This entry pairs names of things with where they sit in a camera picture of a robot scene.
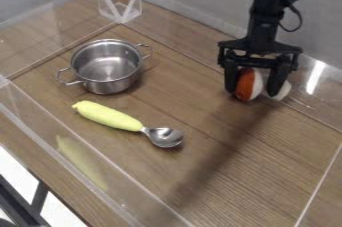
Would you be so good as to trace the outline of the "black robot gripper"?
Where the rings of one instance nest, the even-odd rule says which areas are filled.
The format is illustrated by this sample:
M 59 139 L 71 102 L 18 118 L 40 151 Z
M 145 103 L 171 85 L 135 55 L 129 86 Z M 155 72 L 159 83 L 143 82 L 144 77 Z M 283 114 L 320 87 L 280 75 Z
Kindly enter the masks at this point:
M 302 48 L 276 41 L 278 18 L 250 18 L 243 38 L 217 43 L 217 65 L 224 68 L 224 87 L 232 93 L 238 82 L 238 67 L 271 69 L 266 91 L 270 97 L 278 95 L 290 71 L 298 69 Z

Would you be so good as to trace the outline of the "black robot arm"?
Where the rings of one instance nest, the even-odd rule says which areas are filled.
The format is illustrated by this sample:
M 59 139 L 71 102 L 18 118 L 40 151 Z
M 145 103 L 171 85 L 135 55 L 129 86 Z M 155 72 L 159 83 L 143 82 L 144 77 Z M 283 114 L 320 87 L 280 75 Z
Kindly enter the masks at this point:
M 279 94 L 288 74 L 298 70 L 302 48 L 275 41 L 278 28 L 294 32 L 302 26 L 296 1 L 252 0 L 246 36 L 217 43 L 217 64 L 224 70 L 224 88 L 230 93 L 238 85 L 240 67 L 270 70 L 266 91 L 271 97 Z

